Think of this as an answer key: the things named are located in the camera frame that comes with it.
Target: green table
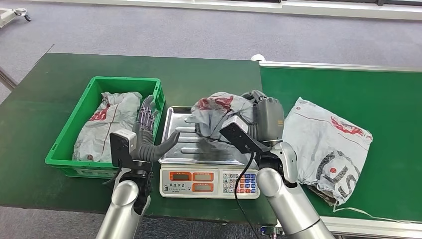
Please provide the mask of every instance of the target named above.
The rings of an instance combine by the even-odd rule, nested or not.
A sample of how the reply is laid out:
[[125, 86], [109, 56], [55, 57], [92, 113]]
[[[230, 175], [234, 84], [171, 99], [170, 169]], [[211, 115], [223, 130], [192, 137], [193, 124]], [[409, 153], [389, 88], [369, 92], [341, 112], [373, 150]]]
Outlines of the green table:
[[[0, 105], [0, 205], [104, 213], [111, 190], [101, 185], [103, 180], [67, 178], [45, 165], [44, 158], [91, 77], [156, 77], [162, 80], [167, 107], [190, 106], [200, 97], [222, 89], [241, 94], [262, 88], [282, 102], [286, 115], [302, 96], [370, 130], [374, 141], [356, 190], [344, 206], [365, 210], [375, 217], [422, 222], [418, 203], [422, 201], [418, 177], [422, 175], [418, 147], [418, 136], [422, 134], [421, 71], [46, 54]], [[154, 170], [158, 175], [159, 165]], [[157, 177], [153, 184], [158, 185]], [[422, 238], [419, 224], [385, 222], [352, 211], [333, 213], [318, 196], [308, 190], [306, 193], [333, 232]], [[253, 223], [275, 224], [265, 198], [241, 203]], [[158, 190], [152, 194], [147, 215], [244, 222], [234, 200], [168, 199], [162, 198]]]
[[[111, 190], [101, 185], [104, 180], [65, 177], [44, 164], [88, 81], [98, 75], [159, 78], [166, 107], [191, 106], [222, 89], [234, 94], [261, 89], [257, 62], [48, 53], [0, 105], [0, 205], [107, 211]], [[154, 166], [154, 175], [159, 169]], [[154, 177], [148, 216], [245, 222], [234, 200], [163, 198], [158, 180]], [[276, 224], [264, 196], [241, 203], [254, 224]]]

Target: red logo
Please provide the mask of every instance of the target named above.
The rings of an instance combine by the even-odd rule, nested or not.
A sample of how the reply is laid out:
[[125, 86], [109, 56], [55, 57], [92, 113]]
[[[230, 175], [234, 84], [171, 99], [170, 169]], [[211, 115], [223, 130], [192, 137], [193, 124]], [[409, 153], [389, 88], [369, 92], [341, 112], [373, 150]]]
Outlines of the red logo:
[[95, 113], [88, 121], [105, 120], [107, 117], [107, 110], [108, 110], [108, 107], [105, 108], [104, 110], [101, 110]]
[[215, 102], [217, 105], [221, 106], [226, 112], [230, 111], [230, 105], [233, 101], [233, 96], [230, 97], [209, 97], [209, 98], [202, 98], [198, 101], [199, 110], [211, 110], [210, 102]]
[[339, 121], [336, 117], [331, 116], [331, 122], [334, 127], [341, 130], [344, 133], [349, 134], [358, 134], [360, 136], [363, 136], [363, 130], [361, 130], [358, 127], [355, 127], [353, 125], [346, 124], [342, 121]]

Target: black cable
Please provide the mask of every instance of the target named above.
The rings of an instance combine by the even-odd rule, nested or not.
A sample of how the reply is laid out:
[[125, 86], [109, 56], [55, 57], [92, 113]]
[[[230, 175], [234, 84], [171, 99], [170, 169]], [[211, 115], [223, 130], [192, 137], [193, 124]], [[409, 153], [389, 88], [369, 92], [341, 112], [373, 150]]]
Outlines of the black cable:
[[119, 161], [119, 167], [118, 167], [118, 169], [117, 169], [116, 174], [115, 174], [112, 178], [110, 178], [110, 180], [103, 182], [103, 185], [108, 186], [108, 185], [109, 185], [109, 183], [114, 182], [114, 181], [116, 180], [116, 178], [117, 178], [117, 176], [118, 176], [118, 174], [119, 174], [119, 172], [120, 172], [120, 171], [121, 171], [121, 163], [120, 163], [120, 161]]
[[249, 223], [253, 233], [255, 234], [256, 238], [259, 239], [258, 233], [256, 233], [255, 229], [252, 226], [252, 223], [250, 223], [248, 217], [246, 216], [245, 211], [243, 210], [242, 206], [240, 205], [239, 199], [237, 198], [237, 186], [240, 182], [240, 179], [242, 178], [242, 176], [245, 174], [245, 172], [248, 170], [248, 168], [250, 167], [252, 161], [253, 161], [253, 157], [254, 157], [254, 152], [251, 153], [251, 157], [249, 159], [248, 164], [246, 165], [246, 167], [243, 169], [243, 171], [240, 173], [239, 177], [236, 179], [236, 185], [234, 186], [234, 197], [236, 199], [237, 205], [239, 206], [240, 210], [242, 210], [243, 215], [245, 216], [246, 221]]

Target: green plastic crate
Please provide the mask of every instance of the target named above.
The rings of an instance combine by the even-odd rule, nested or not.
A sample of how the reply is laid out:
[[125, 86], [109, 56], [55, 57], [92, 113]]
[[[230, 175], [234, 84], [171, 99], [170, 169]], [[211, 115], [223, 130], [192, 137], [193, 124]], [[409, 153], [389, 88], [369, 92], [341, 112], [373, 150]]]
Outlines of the green plastic crate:
[[100, 105], [102, 92], [123, 93], [136, 91], [142, 99], [154, 95], [156, 109], [159, 114], [155, 118], [154, 138], [164, 108], [165, 97], [160, 79], [130, 77], [93, 77], [82, 93], [72, 114], [51, 147], [45, 163], [62, 170], [68, 177], [111, 178], [117, 168], [112, 163], [73, 161], [73, 147], [84, 124]]

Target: robotic arm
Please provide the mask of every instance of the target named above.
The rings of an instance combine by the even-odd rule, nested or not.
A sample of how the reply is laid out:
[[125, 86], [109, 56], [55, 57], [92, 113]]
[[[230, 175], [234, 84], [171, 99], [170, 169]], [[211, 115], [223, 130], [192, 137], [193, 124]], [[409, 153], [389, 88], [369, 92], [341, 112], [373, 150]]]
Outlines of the robotic arm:
[[[257, 153], [257, 185], [267, 197], [283, 231], [292, 239], [334, 239], [297, 183], [297, 157], [293, 148], [281, 141], [283, 108], [277, 99], [260, 91], [243, 95], [254, 101], [257, 123], [245, 129], [236, 120], [224, 123], [220, 133], [241, 153]], [[111, 204], [97, 239], [132, 239], [150, 203], [152, 162], [157, 161], [178, 141], [173, 133], [161, 145], [152, 143], [154, 119], [152, 99], [145, 99], [134, 132], [119, 130], [110, 134], [113, 166], [119, 167]]]
[[259, 171], [256, 182], [292, 239], [333, 239], [306, 194], [297, 183], [297, 157], [293, 148], [281, 140], [284, 126], [280, 102], [260, 91], [243, 95], [254, 100], [257, 124], [247, 130], [244, 123], [232, 120], [220, 133], [242, 153], [257, 153]]

